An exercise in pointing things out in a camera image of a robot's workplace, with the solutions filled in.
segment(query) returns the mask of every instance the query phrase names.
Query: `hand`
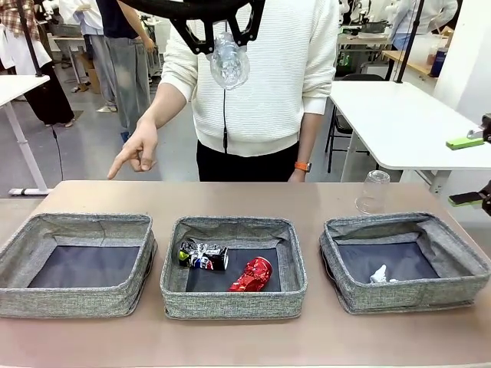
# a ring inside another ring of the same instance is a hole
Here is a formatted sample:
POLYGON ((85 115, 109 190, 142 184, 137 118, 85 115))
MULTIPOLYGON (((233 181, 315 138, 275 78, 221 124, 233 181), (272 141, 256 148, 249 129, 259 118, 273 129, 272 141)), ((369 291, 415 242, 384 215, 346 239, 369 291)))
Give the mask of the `hand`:
POLYGON ((307 173, 304 170, 295 169, 292 176, 290 176, 290 179, 288 179, 288 182, 305 182, 306 174, 307 173))
POLYGON ((79 5, 77 10, 75 10, 76 12, 85 12, 87 10, 91 10, 92 7, 90 4, 82 4, 82 5, 79 5))
POLYGON ((138 122, 135 133, 123 145, 123 149, 114 159, 107 178, 109 180, 114 178, 121 166, 127 161, 130 161, 131 167, 137 173, 150 170, 156 163, 153 159, 153 151, 155 151, 157 143, 155 120, 143 115, 138 122))
POLYGON ((155 48, 155 44, 153 43, 153 40, 150 37, 147 37, 145 38, 145 40, 143 40, 143 45, 145 46, 148 52, 153 52, 153 49, 155 48))

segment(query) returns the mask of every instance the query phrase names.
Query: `wristwatch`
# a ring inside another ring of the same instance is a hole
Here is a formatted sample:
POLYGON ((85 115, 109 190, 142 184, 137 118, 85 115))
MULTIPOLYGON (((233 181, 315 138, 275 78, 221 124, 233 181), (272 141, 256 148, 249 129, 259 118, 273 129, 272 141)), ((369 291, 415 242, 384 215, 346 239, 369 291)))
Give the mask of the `wristwatch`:
POLYGON ((312 163, 299 163, 299 162, 296 162, 295 163, 295 168, 296 169, 299 169, 299 170, 303 170, 306 173, 309 173, 310 172, 310 169, 312 168, 312 163))

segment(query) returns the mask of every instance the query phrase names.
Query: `fabric basket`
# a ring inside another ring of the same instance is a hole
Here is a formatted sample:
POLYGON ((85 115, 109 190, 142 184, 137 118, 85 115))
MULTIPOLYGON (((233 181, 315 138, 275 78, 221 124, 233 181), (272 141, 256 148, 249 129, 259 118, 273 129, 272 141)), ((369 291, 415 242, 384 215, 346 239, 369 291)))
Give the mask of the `fabric basket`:
POLYGON ((166 315, 170 318, 280 319, 301 313, 307 276, 295 229, 287 220, 185 217, 174 225, 160 288, 166 315), (182 241, 228 247, 226 271, 180 266, 178 252, 182 241), (256 256, 268 259, 273 268, 264 289, 227 292, 230 284, 242 274, 247 261, 256 256))
POLYGON ((332 219, 320 243, 341 305, 352 314, 471 305, 490 276, 487 260, 428 213, 332 219), (382 264, 387 282, 371 284, 382 264))
POLYGON ((146 215, 30 218, 0 252, 0 315, 130 314, 157 248, 151 225, 146 215))

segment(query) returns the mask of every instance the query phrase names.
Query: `black chair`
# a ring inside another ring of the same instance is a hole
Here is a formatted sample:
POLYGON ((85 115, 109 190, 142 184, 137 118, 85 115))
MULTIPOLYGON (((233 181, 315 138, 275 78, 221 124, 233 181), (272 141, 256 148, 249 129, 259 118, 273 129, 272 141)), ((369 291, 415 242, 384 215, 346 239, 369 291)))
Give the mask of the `black chair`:
MULTIPOLYGON (((345 77, 343 77, 341 80, 343 81, 371 81, 371 82, 384 82, 385 79, 383 79, 380 75, 376 74, 349 74, 345 77)), ((351 138, 351 134, 353 133, 353 130, 351 129, 349 123, 346 121, 346 119, 342 115, 338 115, 338 109, 336 106, 334 106, 334 110, 332 112, 332 117, 331 117, 331 125, 329 126, 329 134, 328 134, 328 141, 325 145, 325 152, 329 151, 329 162, 328 162, 328 173, 331 172, 331 162, 332 162, 332 153, 334 151, 336 152, 347 152, 348 150, 346 149, 335 149, 334 148, 334 138, 351 138)), ((370 155, 368 151, 357 151, 359 153, 366 153, 367 155, 370 155)))

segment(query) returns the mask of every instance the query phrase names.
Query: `pointing finger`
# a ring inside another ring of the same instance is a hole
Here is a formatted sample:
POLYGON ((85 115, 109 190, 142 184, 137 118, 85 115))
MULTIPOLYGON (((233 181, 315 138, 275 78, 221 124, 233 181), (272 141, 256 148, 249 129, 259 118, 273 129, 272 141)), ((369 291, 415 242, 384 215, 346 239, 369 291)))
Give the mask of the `pointing finger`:
POLYGON ((112 180, 118 171, 120 171, 121 166, 130 159, 131 152, 128 148, 123 148, 121 152, 116 156, 113 161, 113 165, 109 169, 109 173, 107 174, 107 178, 112 180))

